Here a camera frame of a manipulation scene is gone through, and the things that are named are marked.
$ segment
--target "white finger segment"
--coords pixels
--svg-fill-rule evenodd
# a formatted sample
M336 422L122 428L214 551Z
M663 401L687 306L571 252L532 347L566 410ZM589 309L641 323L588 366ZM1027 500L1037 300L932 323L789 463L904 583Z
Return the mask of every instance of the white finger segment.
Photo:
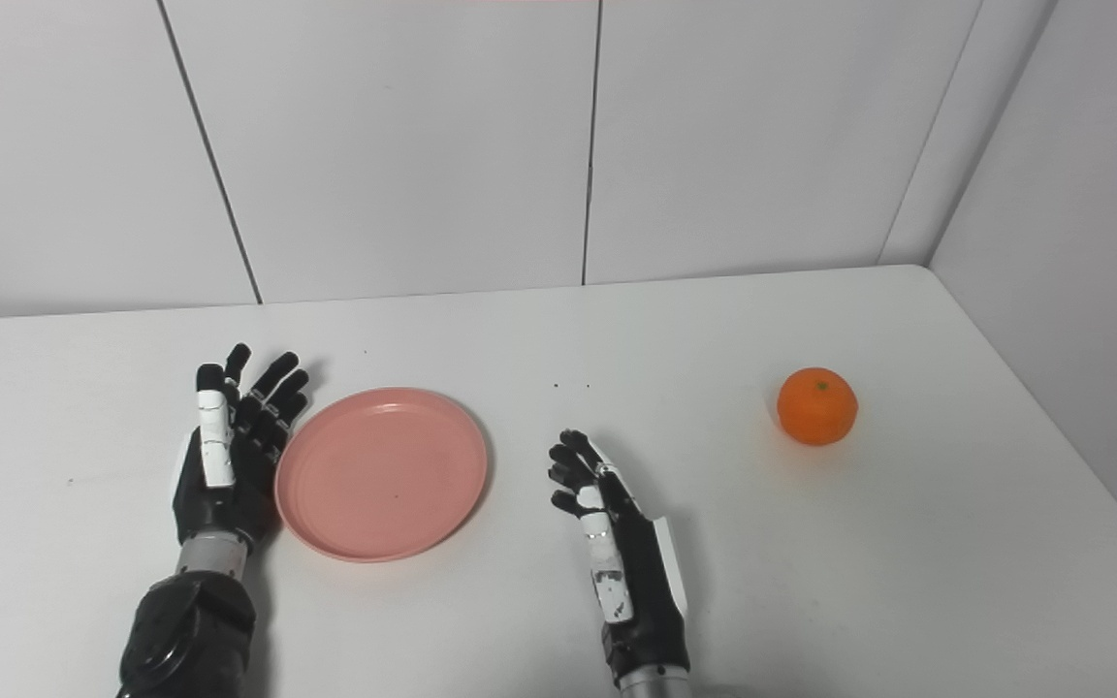
M231 423L227 396L221 390L198 390L195 407L201 415L201 468L206 487L230 487L236 482L231 469Z
M604 508L602 494L595 486L581 487L576 493L576 503L585 509ZM608 623L632 620L636 610L629 595L623 556L611 530L611 517L598 510L580 517L580 525L584 527L584 537L589 541L590 574L603 618Z

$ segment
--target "black robotic finger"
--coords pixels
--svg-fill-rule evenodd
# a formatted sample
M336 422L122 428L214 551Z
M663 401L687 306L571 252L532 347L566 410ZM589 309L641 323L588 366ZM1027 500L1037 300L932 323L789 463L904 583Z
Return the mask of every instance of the black robotic finger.
M266 372L262 372L257 383L254 383L249 394L256 398L257 401L265 402L268 394L275 391L275 385L278 385L278 381L283 380L283 376L289 374L289 372L295 371L298 365L300 365L300 357L296 353L284 353L283 356L275 358L275 362L269 365Z
M283 458L283 450L287 448L287 441L290 437L292 433L288 432L287 428L275 422L275 428L270 430L269 437L266 437L266 441L261 443L271 462L278 463L278 460Z
M201 364L195 370L195 389L198 390L222 390L222 366L218 364Z
M257 415L266 407L270 393L275 392L278 381L283 380L283 376L289 374L289 372L296 370L298 363L300 361L292 352L275 358L275 362L269 365L265 374L261 374L261 379L257 380L257 383L254 383L252 390L249 390L248 394L245 394L242 401L239 402L239 410L236 411L236 431L247 433L252 428L257 421Z
M294 371L292 375L278 386L278 390L270 394L266 401L266 411L277 417L283 413L283 408L300 393L300 389L309 383L309 374L305 370Z
M248 429L249 440L265 444L270 434L275 432L276 417L274 412L261 410L257 414L256 421L252 423L252 428Z
M227 383L235 385L236 390L239 390L239 376L242 374L245 365L248 364L249 356L252 356L252 351L248 348L247 344L236 344L236 348L232 348L231 354L227 355Z
M227 364L222 379L222 393L227 396L227 407L231 409L231 420L235 420L236 408L239 408L239 376L248 363L248 357L252 352L246 344L236 344L231 354L227 355Z
M556 490L550 496L550 503L553 504L555 508L567 511L571 516L576 518L583 517L585 514L599 511L599 509L581 507L580 503L576 501L576 496L572 495L571 491L567 491L566 489Z
M589 465L584 463L575 451L562 443L555 443L550 448L550 459L554 461L550 468L550 480L557 481L563 487L580 489L593 485L598 479Z
M602 455L598 452L598 448L593 448L583 432L573 429L563 430L563 433L558 434L558 441L562 441L563 446L571 448L572 451L580 453L581 459L586 460L590 467L595 469L598 465L602 463Z
M296 421L296 417L300 415L300 412L305 411L305 408L309 407L309 399L305 398L304 393L296 393L292 396L290 401L287 401L278 410L278 421L285 429L290 429L290 426Z

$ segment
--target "robotic hand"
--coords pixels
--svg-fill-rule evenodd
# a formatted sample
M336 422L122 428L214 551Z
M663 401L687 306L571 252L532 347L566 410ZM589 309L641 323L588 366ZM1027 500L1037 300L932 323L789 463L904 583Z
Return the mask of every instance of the robotic hand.
M555 507L580 519L607 624L602 646L623 698L691 698L684 640L687 596L665 518L648 519L584 433L564 431L550 450Z
M290 352L248 393L239 374L251 352L236 345L226 366L195 374L200 426L192 431L174 524L176 573L136 608L120 662L118 698L237 698L257 614L240 579L254 547L278 520L275 471L292 421L305 410L306 372Z

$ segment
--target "pink plate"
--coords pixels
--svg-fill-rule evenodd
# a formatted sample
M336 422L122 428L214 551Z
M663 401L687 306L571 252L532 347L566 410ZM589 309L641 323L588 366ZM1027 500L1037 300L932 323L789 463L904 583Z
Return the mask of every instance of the pink plate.
M484 485L485 441L467 412L437 393L382 388L309 420L275 493L283 522L314 551L381 562L451 535Z

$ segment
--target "black forearm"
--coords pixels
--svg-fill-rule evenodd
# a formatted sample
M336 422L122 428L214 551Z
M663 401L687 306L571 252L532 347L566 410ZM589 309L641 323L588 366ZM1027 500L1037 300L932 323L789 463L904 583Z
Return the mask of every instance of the black forearm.
M602 631L607 663L615 683L640 667L691 670L684 639L684 615L671 597L655 525L636 516L621 517L614 536L624 548L628 592L636 604L632 620L607 624Z
M121 698L239 698L256 613L239 579L247 547L206 532L185 542L179 571L154 584L120 663Z

